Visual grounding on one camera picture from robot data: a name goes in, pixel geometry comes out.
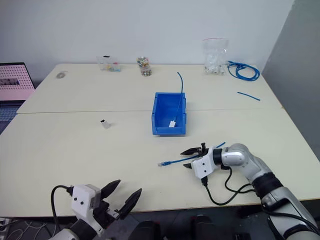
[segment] blue plastic bin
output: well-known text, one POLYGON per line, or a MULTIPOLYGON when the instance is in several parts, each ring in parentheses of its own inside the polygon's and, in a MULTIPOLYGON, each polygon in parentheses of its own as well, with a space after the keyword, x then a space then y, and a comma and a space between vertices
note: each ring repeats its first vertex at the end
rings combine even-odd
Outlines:
POLYGON ((179 106, 180 100, 181 92, 155 93, 151 117, 153 135, 186 134, 187 114, 186 95, 184 92, 182 93, 182 102, 179 106), (175 120, 175 117, 175 127, 169 127, 170 121, 175 120))

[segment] small white object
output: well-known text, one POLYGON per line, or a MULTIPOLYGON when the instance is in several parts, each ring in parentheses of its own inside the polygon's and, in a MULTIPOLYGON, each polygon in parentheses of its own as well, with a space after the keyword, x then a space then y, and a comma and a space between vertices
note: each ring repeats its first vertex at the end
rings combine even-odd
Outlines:
POLYGON ((110 128, 110 123, 108 123, 106 120, 102 119, 102 120, 100 121, 100 123, 102 124, 102 126, 103 126, 105 129, 110 128))
POLYGON ((225 74, 225 69, 224 69, 223 65, 219 66, 219 72, 220 72, 221 75, 225 74))
POLYGON ((170 121, 169 128, 174 128, 176 125, 175 121, 170 121))

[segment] coiled blue cable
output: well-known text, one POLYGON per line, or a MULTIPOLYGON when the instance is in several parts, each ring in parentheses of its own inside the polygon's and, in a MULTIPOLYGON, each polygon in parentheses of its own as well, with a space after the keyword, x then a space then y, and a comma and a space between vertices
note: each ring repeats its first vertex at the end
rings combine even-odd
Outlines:
POLYGON ((228 67, 229 73, 230 73, 233 77, 235 77, 235 78, 237 78, 237 79, 241 79, 241 80, 253 82, 253 81, 257 80, 257 79, 260 77, 260 72, 259 72, 259 70, 256 69, 256 68, 253 67, 253 66, 250 66, 250 65, 244 64, 244 63, 240 63, 240 62, 234 62, 234 61, 228 61, 228 62, 229 62, 229 63, 228 63, 228 65, 227 65, 227 67, 228 67), (235 69, 235 75, 233 75, 233 74, 231 73, 230 67, 236 67, 236 69, 235 69), (254 71, 254 76, 253 76, 253 77, 246 77, 246 76, 240 75, 240 74, 239 74, 239 71, 240 71, 240 70, 243 70, 243 69, 245 69, 245 68, 250 68, 250 69, 252 69, 252 70, 254 71))

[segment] black wire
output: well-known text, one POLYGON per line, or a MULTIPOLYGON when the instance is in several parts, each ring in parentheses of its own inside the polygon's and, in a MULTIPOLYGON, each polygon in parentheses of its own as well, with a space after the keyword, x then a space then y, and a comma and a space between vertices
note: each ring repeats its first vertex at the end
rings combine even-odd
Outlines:
POLYGON ((284 212, 268 211, 265 208, 262 208, 262 211, 268 215, 271 215, 271 216, 287 217, 287 218, 293 218, 293 219, 300 220, 300 221, 304 222, 307 226, 309 226, 309 228, 311 228, 312 231, 314 231, 314 233, 320 235, 319 229, 312 222, 308 221, 307 219, 304 219, 303 217, 289 214, 289 213, 284 213, 284 212))
POLYGON ((254 189, 249 189, 249 190, 246 190, 246 191, 241 191, 242 189, 250 186, 251 184, 249 184, 249 183, 243 185, 243 186, 240 187, 238 190, 233 190, 233 189, 229 188, 229 187, 227 186, 227 183, 228 183, 228 181, 230 180, 230 178, 231 178, 231 176, 232 176, 232 169, 231 169, 231 167, 229 167, 228 169, 230 170, 230 173, 229 173, 228 178, 227 178, 227 179, 225 180, 225 182, 224 182, 224 186, 225 186, 225 188, 226 188, 227 190, 229 190, 230 192, 233 192, 234 194, 232 195, 231 198, 229 198, 229 200, 227 200, 227 201, 225 201, 225 202, 216 202, 216 201, 213 199, 213 197, 211 196, 210 190, 209 190, 209 188, 208 188, 208 177, 204 177, 204 178, 201 179, 201 182, 202 182, 203 186, 205 187, 205 189, 206 189, 206 191, 207 191, 207 193, 208 193, 208 195, 209 195, 209 198, 210 198, 211 202, 213 202, 215 205, 218 205, 218 206, 227 205, 227 204, 230 203, 238 194, 246 194, 246 193, 249 193, 249 192, 255 192, 254 189))
MULTIPOLYGON (((228 183, 228 181, 230 180, 231 175, 232 175, 232 169, 231 169, 231 167, 229 167, 229 170, 230 170, 230 173, 229 173, 228 178, 227 178, 227 179, 225 180, 225 182, 224 182, 224 186, 225 186, 225 188, 228 189, 230 192, 236 193, 236 192, 237 192, 236 190, 233 190, 233 189, 231 189, 231 188, 229 188, 229 187, 227 186, 227 183, 228 183)), ((248 186, 251 186, 251 184, 250 184, 250 183, 247 183, 247 184, 243 185, 242 187, 245 188, 245 187, 248 187, 248 186)), ((255 191, 254 189, 249 189, 249 190, 246 190, 246 191, 239 191, 238 193, 239 193, 239 194, 246 194, 246 193, 250 193, 250 192, 256 192, 256 191, 255 191)))
POLYGON ((235 191, 235 193, 233 194, 233 196, 232 196, 228 201, 225 201, 225 202, 216 202, 216 201, 212 198, 208 186, 205 185, 204 187, 205 187, 206 191, 208 192, 208 195, 209 195, 210 200, 211 200, 215 205, 224 206, 224 205, 227 205, 228 203, 230 203, 230 202, 241 192, 241 190, 246 187, 246 185, 243 185, 242 187, 240 187, 240 188, 238 189, 238 191, 235 191))
POLYGON ((64 186, 64 185, 58 185, 58 186, 55 186, 53 189, 52 189, 52 192, 51 192, 51 208, 52 208, 52 214, 53 214, 53 219, 54 219, 54 222, 55 222, 55 227, 61 231, 61 228, 60 228, 60 225, 59 225, 59 220, 58 220, 58 217, 57 217, 57 214, 56 214, 56 208, 55 208, 55 199, 54 199, 54 196, 55 196, 55 191, 58 189, 58 188, 63 188, 63 189, 68 189, 67 186, 64 186))

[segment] laptop screen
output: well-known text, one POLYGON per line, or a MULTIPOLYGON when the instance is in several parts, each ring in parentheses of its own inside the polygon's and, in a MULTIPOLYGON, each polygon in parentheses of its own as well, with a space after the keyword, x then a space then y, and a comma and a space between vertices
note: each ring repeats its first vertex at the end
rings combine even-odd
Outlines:
POLYGON ((0 101, 26 100, 34 91, 23 62, 0 63, 0 101))

